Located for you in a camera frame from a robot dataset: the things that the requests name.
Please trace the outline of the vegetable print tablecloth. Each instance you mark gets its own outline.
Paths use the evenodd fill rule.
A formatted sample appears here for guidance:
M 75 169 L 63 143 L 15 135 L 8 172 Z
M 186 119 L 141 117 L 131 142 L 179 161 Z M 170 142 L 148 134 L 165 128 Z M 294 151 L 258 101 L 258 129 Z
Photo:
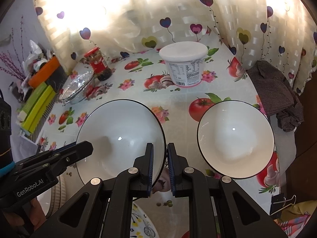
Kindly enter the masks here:
M 211 62 L 202 72 L 202 82 L 192 88 L 172 83 L 165 62 L 154 50 L 130 55 L 111 66 L 113 75 L 98 82 L 91 95 L 77 104 L 55 102 L 43 127 L 40 139 L 43 151 L 53 150 L 77 140 L 81 126 L 89 114 L 104 103 L 115 99 L 130 99 L 147 106 L 159 119 L 167 143 L 173 142 L 177 154 L 187 158 L 189 165 L 206 176 L 219 179 L 221 175 L 203 159 L 197 144 L 197 126 L 202 115 L 221 101 L 246 102 L 265 115 L 263 105 L 249 76 L 237 77 L 229 67 L 236 58 L 225 45 L 219 45 L 207 36 L 206 44 Z M 140 206 L 155 226 L 159 237 L 189 237 L 189 213 L 186 199 L 172 198 L 167 161 L 150 199 L 139 199 Z M 83 182 L 77 165 L 62 174 L 66 183 L 66 201 Z M 271 197 L 279 193 L 279 166 L 276 152 L 272 161 L 258 175 L 235 180 L 262 209 L 269 213 Z

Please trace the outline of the black binder clip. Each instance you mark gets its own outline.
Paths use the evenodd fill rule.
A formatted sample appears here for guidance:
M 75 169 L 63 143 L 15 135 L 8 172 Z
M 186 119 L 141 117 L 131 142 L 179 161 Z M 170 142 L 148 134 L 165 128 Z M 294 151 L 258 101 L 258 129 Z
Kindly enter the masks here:
M 282 210 L 296 204 L 297 196 L 293 195 L 290 199 L 287 199 L 283 193 L 275 195 L 271 198 L 271 206 L 269 215 L 271 217 L 281 215 Z

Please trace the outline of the lime green box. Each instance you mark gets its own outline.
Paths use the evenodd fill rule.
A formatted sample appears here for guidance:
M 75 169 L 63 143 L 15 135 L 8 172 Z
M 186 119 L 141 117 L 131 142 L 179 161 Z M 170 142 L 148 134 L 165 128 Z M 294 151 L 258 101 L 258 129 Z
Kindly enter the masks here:
M 47 107 L 52 102 L 55 95 L 56 92 L 54 91 L 54 89 L 50 85 L 47 85 L 46 89 L 44 90 L 40 98 L 36 101 L 27 118 L 20 124 L 20 128 L 27 135 L 31 135 L 34 133 L 41 118 L 44 116 Z

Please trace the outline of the purple dried flower branches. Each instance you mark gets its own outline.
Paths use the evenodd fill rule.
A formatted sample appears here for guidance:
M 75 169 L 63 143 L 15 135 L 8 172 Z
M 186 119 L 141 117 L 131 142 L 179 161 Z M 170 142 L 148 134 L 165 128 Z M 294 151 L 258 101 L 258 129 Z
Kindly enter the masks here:
M 15 44 L 15 34 L 14 28 L 11 29 L 9 36 L 1 40 L 1 47 L 12 47 L 13 54 L 7 48 L 6 51 L 1 51 L 1 71 L 9 74 L 10 76 L 16 78 L 17 80 L 23 81 L 26 78 L 25 70 L 23 69 L 24 61 L 24 44 L 23 44 L 23 35 L 24 35 L 24 16 L 21 15 L 20 25 L 19 25 L 19 43 L 20 43 L 20 52 L 17 51 Z

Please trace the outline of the floral yellow patterned plate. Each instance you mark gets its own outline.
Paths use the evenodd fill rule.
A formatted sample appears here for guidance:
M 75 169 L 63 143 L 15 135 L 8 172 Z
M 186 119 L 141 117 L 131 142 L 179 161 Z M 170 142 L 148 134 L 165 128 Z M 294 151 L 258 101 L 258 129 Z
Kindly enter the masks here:
M 135 203 L 132 206 L 130 237 L 159 238 L 159 234 L 150 218 Z

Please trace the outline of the red label sauce jar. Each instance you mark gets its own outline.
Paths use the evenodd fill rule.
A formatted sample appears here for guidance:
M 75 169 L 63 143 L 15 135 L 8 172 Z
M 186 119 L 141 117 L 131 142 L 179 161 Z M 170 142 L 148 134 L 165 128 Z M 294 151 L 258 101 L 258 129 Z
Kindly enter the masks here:
M 94 73 L 99 81 L 105 81 L 112 76 L 112 71 L 108 67 L 99 47 L 84 54 L 86 62 L 92 66 Z

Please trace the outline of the white ribbed bowl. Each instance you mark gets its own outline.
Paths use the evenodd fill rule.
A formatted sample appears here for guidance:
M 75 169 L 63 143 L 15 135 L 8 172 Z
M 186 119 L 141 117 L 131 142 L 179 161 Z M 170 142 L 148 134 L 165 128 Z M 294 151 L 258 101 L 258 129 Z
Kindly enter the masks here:
M 116 177 L 130 168 L 134 160 L 153 144 L 152 182 L 156 183 L 164 168 L 166 139 L 157 116 L 147 106 L 129 99 L 107 102 L 93 110 L 77 135 L 77 143 L 92 144 L 90 156 L 77 162 L 83 183 L 94 177 L 103 180 Z
M 275 137 L 266 116 L 242 101 L 211 106 L 197 127 L 197 144 L 205 162 L 234 179 L 250 178 L 270 162 Z

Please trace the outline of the dark dotted cloth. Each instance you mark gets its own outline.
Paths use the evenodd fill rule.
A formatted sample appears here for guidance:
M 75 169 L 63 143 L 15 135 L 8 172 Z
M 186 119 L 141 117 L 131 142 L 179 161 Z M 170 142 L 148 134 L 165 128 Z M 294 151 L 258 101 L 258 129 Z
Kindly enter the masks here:
M 304 107 L 280 70 L 261 60 L 247 73 L 266 115 L 276 116 L 279 128 L 291 132 L 304 122 Z

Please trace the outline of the stacked foil trays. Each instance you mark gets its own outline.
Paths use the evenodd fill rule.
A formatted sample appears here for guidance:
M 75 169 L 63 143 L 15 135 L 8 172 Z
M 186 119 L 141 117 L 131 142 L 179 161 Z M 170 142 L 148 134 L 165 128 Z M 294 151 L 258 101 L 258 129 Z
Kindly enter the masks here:
M 63 104 L 77 104 L 86 99 L 94 88 L 94 71 L 86 69 L 66 81 L 58 100 Z

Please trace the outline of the heart pattern curtain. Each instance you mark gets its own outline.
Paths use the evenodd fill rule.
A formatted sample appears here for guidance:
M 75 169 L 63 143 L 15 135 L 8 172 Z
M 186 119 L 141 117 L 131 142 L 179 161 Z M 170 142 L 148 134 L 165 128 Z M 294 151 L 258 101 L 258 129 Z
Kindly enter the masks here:
M 316 72 L 316 22 L 301 0 L 33 0 L 70 72 L 97 46 L 108 59 L 218 36 L 245 68 L 266 60 L 303 92 Z

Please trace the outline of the light green box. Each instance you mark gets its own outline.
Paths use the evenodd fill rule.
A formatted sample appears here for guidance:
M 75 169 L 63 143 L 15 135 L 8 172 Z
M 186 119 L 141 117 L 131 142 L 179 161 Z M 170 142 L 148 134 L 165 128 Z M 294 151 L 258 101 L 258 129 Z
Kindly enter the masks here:
M 46 87 L 47 84 L 45 82 L 42 82 L 37 88 L 33 90 L 29 99 L 26 101 L 25 105 L 17 115 L 18 121 L 23 122 L 27 118 L 36 101 L 40 98 Z

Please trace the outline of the striped colourful cloth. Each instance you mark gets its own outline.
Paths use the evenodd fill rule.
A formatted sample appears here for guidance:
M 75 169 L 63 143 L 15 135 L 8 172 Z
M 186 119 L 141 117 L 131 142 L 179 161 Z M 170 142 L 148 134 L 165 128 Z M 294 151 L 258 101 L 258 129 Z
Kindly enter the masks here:
M 282 210 L 276 220 L 288 237 L 296 237 L 305 227 L 316 210 L 316 200 L 300 202 Z

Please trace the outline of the wooden cabinet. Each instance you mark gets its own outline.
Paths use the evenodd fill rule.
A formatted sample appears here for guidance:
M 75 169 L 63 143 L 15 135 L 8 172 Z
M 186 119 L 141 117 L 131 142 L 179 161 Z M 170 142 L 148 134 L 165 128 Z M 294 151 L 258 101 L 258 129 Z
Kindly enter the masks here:
M 305 202 L 316 200 L 316 80 L 306 84 L 300 101 L 304 122 L 295 131 L 297 153 L 286 171 L 286 190 Z

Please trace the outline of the orange box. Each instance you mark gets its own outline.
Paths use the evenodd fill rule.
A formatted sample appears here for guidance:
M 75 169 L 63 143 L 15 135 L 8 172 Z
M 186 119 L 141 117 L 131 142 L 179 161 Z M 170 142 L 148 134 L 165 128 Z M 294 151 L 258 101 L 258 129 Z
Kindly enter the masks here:
M 42 82 L 45 82 L 59 68 L 60 63 L 56 56 L 53 56 L 35 75 L 28 81 L 28 85 L 37 88 Z

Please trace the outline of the white plastic tub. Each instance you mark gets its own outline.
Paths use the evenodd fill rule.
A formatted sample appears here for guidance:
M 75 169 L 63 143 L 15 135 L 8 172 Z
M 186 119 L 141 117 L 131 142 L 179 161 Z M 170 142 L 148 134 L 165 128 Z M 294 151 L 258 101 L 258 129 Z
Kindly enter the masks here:
M 207 46 L 194 41 L 176 42 L 159 51 L 173 83 L 186 88 L 196 86 L 202 81 L 207 54 Z

